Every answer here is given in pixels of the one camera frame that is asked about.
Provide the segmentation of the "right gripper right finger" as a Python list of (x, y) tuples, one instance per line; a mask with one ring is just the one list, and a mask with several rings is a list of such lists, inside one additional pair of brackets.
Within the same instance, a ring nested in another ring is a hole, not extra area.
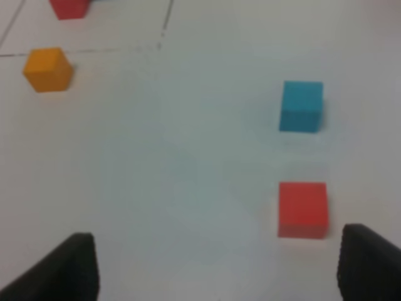
[(346, 224), (336, 279), (343, 300), (400, 300), (400, 248), (363, 224)]

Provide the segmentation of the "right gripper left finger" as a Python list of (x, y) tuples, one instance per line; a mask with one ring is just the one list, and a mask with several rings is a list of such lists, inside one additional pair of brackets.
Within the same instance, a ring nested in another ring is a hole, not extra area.
[(99, 293), (95, 237), (75, 233), (1, 289), (1, 300), (97, 300)]

